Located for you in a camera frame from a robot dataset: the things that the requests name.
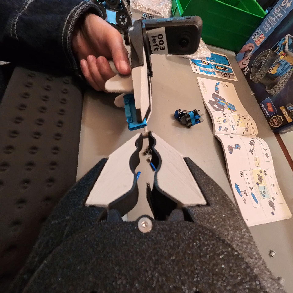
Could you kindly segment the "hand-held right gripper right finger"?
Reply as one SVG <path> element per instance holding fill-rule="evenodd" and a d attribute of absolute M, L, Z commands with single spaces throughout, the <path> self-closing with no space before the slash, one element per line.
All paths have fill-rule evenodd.
<path fill-rule="evenodd" d="M 153 162 L 156 168 L 156 189 L 182 207 L 206 205 L 207 201 L 185 162 L 185 157 L 154 132 L 150 131 L 148 138 L 149 143 L 153 143 L 152 158 L 158 158 Z"/>

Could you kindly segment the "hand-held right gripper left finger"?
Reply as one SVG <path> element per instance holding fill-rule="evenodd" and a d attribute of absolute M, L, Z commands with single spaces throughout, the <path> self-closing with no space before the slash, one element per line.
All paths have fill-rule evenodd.
<path fill-rule="evenodd" d="M 85 202 L 107 210 L 131 210 L 138 201 L 135 169 L 140 163 L 140 133 L 111 153 Z"/>

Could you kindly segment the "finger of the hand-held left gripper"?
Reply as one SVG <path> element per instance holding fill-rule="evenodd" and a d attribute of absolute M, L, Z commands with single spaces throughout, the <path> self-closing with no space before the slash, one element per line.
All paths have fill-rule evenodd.
<path fill-rule="evenodd" d="M 148 121 L 150 119 L 150 116 L 152 114 L 152 81 L 151 77 L 148 76 L 148 96 L 149 96 L 149 111 L 148 111 Z"/>
<path fill-rule="evenodd" d="M 148 76 L 147 65 L 132 69 L 133 92 L 138 122 L 143 122 L 144 119 L 148 122 Z"/>

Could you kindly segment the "blue angled beam brick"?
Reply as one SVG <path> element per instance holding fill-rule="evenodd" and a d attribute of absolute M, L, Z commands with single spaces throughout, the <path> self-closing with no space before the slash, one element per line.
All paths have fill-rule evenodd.
<path fill-rule="evenodd" d="M 126 121 L 128 123 L 128 129 L 130 131 L 143 129 L 147 126 L 146 119 L 143 122 L 138 122 L 135 108 L 134 94 L 128 93 L 123 96 L 124 110 L 126 115 Z"/>

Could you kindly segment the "blue beam brick assembly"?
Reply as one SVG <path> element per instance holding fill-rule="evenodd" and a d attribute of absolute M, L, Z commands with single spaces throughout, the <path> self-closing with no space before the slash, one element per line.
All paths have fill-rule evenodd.
<path fill-rule="evenodd" d="M 190 128 L 198 123 L 202 123 L 202 122 L 204 122 L 203 112 L 199 109 L 189 111 L 186 114 L 185 120 L 186 120 L 186 126 L 188 128 Z"/>

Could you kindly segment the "person's left forearm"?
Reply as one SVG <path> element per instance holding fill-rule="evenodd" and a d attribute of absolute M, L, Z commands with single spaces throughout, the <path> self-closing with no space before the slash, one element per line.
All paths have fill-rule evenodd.
<path fill-rule="evenodd" d="M 1 61 L 77 71 L 71 40 L 86 13 L 103 16 L 93 1 L 1 1 Z"/>

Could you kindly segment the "person's left hand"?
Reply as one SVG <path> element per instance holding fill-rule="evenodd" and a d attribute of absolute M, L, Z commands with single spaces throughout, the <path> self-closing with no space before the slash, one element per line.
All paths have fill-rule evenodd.
<path fill-rule="evenodd" d="M 105 83 L 115 76 L 108 60 L 113 60 L 119 74 L 131 73 L 121 34 L 95 14 L 83 15 L 75 26 L 71 45 L 84 78 L 96 91 L 105 91 Z"/>

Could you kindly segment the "blue tracked toy vehicle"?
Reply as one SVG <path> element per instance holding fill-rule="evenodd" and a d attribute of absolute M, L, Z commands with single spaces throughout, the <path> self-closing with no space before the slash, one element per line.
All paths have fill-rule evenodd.
<path fill-rule="evenodd" d="M 132 26 L 130 0 L 92 0 L 101 13 L 101 18 L 115 27 L 121 34 Z"/>

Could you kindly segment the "small clear plastic parts bag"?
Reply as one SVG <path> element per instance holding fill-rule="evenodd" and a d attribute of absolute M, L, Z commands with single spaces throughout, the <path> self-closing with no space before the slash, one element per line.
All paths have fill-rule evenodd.
<path fill-rule="evenodd" d="M 169 18 L 171 16 L 172 0 L 131 0 L 130 6 L 141 13 Z"/>

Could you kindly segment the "large clear plastic parts bag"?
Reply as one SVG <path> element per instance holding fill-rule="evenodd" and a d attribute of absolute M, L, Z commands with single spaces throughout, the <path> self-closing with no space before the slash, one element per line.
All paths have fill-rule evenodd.
<path fill-rule="evenodd" d="M 199 43 L 199 48 L 197 49 L 197 51 L 193 54 L 184 54 L 184 55 L 171 55 L 168 54 L 166 58 L 170 58 L 170 57 L 182 57 L 182 58 L 186 58 L 186 59 L 204 59 L 206 57 L 211 57 L 211 51 L 209 50 L 209 48 L 207 47 L 207 45 L 205 44 L 205 42 L 203 41 L 202 38 L 200 38 L 200 43 Z"/>

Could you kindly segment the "open instruction booklet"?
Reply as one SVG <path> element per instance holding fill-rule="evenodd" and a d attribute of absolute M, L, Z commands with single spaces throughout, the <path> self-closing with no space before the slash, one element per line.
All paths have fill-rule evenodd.
<path fill-rule="evenodd" d="M 232 83 L 197 77 L 222 144 L 236 203 L 248 227 L 292 218 L 279 188 L 271 152 Z"/>

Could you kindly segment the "blue sticker sheet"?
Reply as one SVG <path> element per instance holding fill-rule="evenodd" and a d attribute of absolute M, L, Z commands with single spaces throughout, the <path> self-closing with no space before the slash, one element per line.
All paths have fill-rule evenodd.
<path fill-rule="evenodd" d="M 238 81 L 226 55 L 211 52 L 210 57 L 190 59 L 190 64 L 194 73 Z"/>

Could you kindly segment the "dark green storage bin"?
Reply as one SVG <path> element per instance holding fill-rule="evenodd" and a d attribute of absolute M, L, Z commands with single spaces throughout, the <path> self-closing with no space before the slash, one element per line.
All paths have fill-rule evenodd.
<path fill-rule="evenodd" d="M 266 16 L 255 0 L 172 0 L 171 11 L 174 17 L 201 17 L 203 41 L 234 52 Z"/>

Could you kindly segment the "dark dimpled seat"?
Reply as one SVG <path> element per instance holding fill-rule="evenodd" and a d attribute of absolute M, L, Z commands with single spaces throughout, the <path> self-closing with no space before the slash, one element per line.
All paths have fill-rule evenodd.
<path fill-rule="evenodd" d="M 19 271 L 76 181 L 82 106 L 73 77 L 14 69 L 1 101 L 1 278 Z"/>

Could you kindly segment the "dark toy box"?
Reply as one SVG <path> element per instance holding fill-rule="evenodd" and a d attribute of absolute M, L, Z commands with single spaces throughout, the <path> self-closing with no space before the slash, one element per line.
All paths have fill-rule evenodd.
<path fill-rule="evenodd" d="M 293 1 L 280 0 L 236 55 L 273 132 L 293 130 Z"/>

